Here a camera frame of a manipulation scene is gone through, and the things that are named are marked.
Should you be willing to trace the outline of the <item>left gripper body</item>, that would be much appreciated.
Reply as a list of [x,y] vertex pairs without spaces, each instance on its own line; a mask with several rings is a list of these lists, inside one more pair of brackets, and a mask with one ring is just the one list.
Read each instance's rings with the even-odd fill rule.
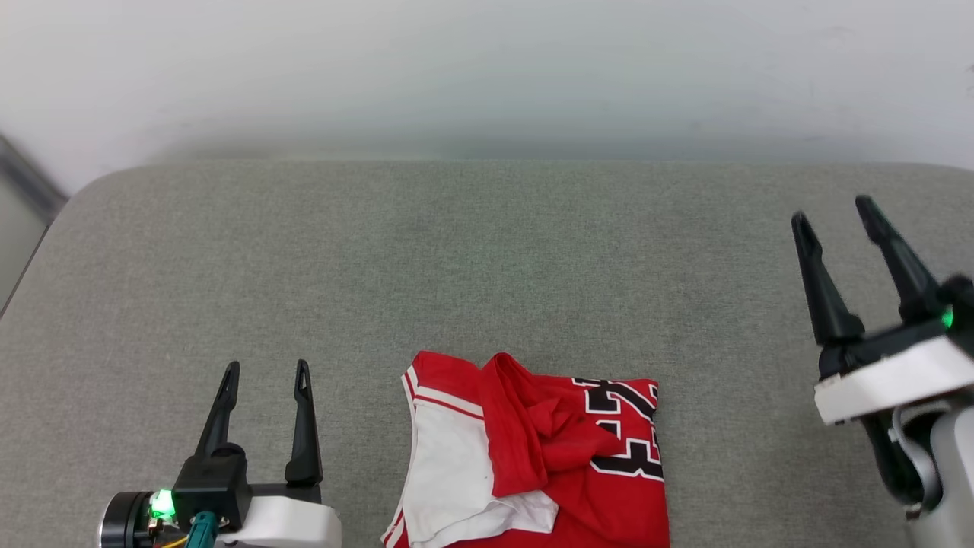
[[243,527],[221,520],[212,542],[180,527],[170,489],[120,492],[100,519],[102,547],[340,547],[342,539],[337,513],[318,495],[289,496],[271,483],[256,486]]

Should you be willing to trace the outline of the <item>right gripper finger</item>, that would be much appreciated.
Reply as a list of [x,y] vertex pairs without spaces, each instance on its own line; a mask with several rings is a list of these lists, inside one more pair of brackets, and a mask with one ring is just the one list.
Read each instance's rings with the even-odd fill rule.
[[859,195],[855,207],[867,236],[879,247],[899,296],[899,316],[907,325],[941,318],[945,305],[939,284],[872,197]]
[[837,346],[861,339],[865,327],[846,306],[825,267],[823,249],[807,216],[799,211],[791,218],[791,229],[803,281],[808,314],[818,346]]

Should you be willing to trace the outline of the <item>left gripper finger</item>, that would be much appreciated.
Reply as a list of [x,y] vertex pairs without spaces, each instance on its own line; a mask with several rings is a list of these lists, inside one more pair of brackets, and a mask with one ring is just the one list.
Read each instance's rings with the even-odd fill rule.
[[310,367],[302,358],[297,362],[294,399],[297,409],[291,457],[285,466],[285,481],[288,488],[316,488],[323,481],[323,465]]
[[240,363],[233,361],[227,365],[217,388],[215,399],[206,416],[204,430],[199,436],[195,457],[209,457],[213,451],[227,443],[230,415],[237,403],[239,381]]

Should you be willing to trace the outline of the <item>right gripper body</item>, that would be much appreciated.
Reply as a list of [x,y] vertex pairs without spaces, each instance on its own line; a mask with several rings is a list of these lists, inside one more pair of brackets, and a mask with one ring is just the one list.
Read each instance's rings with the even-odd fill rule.
[[838,374],[814,388],[827,425],[886,412],[972,385],[972,281],[954,276],[937,292],[945,309],[916,323],[823,351]]

